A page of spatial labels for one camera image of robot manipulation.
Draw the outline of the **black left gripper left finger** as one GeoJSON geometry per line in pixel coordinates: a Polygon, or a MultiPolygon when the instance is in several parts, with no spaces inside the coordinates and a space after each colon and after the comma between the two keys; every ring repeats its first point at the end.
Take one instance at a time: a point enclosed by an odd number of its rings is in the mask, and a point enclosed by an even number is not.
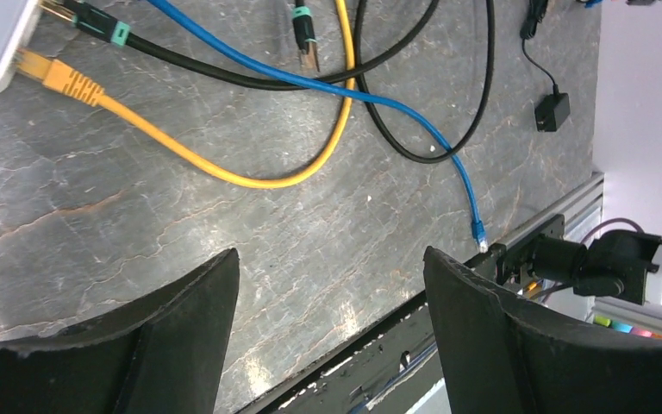
{"type": "Polygon", "coordinates": [[[0,413],[211,413],[238,252],[50,336],[0,342],[0,413]]]}

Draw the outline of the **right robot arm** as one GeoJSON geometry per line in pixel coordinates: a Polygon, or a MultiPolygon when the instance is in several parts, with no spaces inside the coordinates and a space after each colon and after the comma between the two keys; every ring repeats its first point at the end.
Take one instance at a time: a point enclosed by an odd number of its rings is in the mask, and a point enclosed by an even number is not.
{"type": "Polygon", "coordinates": [[[528,259],[533,274],[581,297],[662,306],[662,237],[610,230],[590,245],[541,236],[528,259]]]}

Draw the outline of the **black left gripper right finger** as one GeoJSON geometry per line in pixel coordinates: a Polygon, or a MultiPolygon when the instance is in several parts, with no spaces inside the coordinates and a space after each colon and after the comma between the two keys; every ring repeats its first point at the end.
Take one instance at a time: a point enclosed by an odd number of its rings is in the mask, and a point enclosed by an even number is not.
{"type": "Polygon", "coordinates": [[[437,248],[423,277],[445,268],[477,292],[481,339],[453,340],[441,362],[454,413],[662,413],[662,340],[560,314],[496,283],[437,248]]]}

